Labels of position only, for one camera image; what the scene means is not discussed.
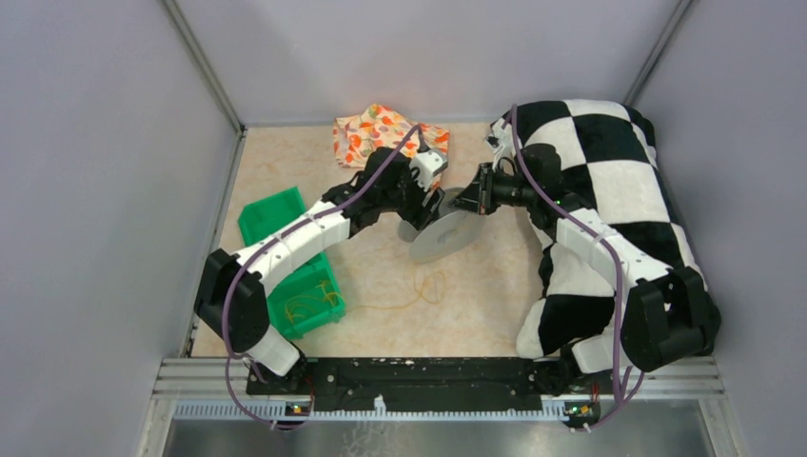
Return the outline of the grey plastic cable spool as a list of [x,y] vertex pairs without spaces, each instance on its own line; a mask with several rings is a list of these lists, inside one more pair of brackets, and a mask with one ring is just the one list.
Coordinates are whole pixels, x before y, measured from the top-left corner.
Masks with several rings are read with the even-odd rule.
[[400,222],[398,236],[409,244],[411,261],[417,264],[435,262],[467,247],[481,235],[485,222],[483,216],[449,206],[462,191],[462,188],[445,191],[438,218],[428,227],[417,230],[406,221]]

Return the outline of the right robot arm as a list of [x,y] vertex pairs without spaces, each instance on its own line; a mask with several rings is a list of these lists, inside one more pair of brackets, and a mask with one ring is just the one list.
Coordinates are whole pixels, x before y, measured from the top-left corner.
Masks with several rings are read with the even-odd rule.
[[576,254],[615,291],[615,311],[601,334],[567,345],[558,366],[561,385],[583,392],[597,372],[627,365],[651,372],[682,358],[713,352],[721,325],[702,276],[651,257],[605,224],[561,175],[554,147],[516,152],[513,173],[481,163],[451,208],[488,215],[500,206],[524,207],[536,226]]

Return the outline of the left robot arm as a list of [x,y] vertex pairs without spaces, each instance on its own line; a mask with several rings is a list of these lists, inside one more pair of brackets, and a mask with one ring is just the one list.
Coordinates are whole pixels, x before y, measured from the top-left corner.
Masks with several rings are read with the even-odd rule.
[[395,212],[410,225],[431,223],[444,193],[445,165],[399,163],[359,171],[329,189],[308,211],[235,253],[218,248],[206,258],[194,312],[225,342],[231,356],[269,369],[269,382],[293,393],[305,381],[302,352],[272,323],[266,299],[314,256]]

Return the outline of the floral orange cloth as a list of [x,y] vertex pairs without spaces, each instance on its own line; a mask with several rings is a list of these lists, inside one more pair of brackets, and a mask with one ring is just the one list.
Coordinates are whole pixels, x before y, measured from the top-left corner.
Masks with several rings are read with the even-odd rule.
[[385,105],[372,104],[359,114],[334,119],[333,151],[336,163],[344,169],[363,169],[369,156],[381,147],[394,149],[405,135],[419,126],[402,148],[412,158],[421,147],[421,140],[430,149],[447,154],[450,132],[433,124],[415,122]]

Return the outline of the green plastic compartment bin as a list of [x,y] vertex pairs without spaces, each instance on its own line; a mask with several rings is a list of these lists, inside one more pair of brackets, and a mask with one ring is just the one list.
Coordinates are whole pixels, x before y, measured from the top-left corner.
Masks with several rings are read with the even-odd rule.
[[[238,226],[247,246],[282,229],[306,211],[296,187],[244,207]],[[288,275],[266,299],[272,325],[289,340],[336,323],[345,316],[345,303],[330,262],[321,252]]]

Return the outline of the black white checkered pillow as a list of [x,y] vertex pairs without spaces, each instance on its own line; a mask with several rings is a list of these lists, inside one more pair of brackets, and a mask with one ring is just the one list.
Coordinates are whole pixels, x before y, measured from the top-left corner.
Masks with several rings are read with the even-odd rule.
[[[561,159],[566,187],[601,220],[651,257],[696,268],[693,252],[658,171],[653,124],[612,101],[537,101],[517,108],[521,146],[549,144]],[[521,358],[540,359],[602,333],[615,291],[576,254],[534,230],[542,246],[543,291],[517,337]]]

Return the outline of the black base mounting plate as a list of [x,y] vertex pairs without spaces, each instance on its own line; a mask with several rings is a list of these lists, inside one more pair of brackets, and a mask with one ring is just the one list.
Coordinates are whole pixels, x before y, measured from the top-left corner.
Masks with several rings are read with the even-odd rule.
[[391,412],[538,410],[543,397],[609,394],[612,376],[583,374],[565,359],[512,357],[308,358],[287,375],[259,366],[246,393],[301,395],[317,412],[370,410],[377,398]]

